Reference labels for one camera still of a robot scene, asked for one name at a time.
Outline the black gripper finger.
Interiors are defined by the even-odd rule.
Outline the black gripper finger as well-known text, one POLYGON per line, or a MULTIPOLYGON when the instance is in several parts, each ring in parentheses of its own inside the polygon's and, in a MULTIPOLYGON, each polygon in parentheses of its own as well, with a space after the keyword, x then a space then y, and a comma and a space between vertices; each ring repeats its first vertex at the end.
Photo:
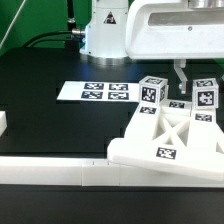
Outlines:
POLYGON ((174 60, 174 70, 177 74, 177 76, 180 79, 179 88, 182 94, 186 93, 186 84, 187 84, 187 77, 183 71, 183 69, 186 67, 186 60, 185 59, 175 59, 174 60))

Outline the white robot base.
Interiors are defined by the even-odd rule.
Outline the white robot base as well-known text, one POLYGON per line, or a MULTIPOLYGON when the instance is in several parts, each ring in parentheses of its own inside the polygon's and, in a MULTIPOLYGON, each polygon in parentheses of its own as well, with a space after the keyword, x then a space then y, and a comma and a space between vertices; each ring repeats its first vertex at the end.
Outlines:
POLYGON ((128 0, 92 0, 92 17, 80 49, 83 60, 101 65, 120 65, 129 60, 125 51, 128 8, 128 0))

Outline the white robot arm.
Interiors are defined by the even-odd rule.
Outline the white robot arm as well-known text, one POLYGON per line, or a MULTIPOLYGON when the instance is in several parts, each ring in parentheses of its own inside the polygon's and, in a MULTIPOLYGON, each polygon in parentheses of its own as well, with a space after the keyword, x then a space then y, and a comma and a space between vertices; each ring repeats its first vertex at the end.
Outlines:
POLYGON ((135 0, 125 49, 135 60, 172 59, 185 93, 188 59, 224 58, 224 0, 135 0))

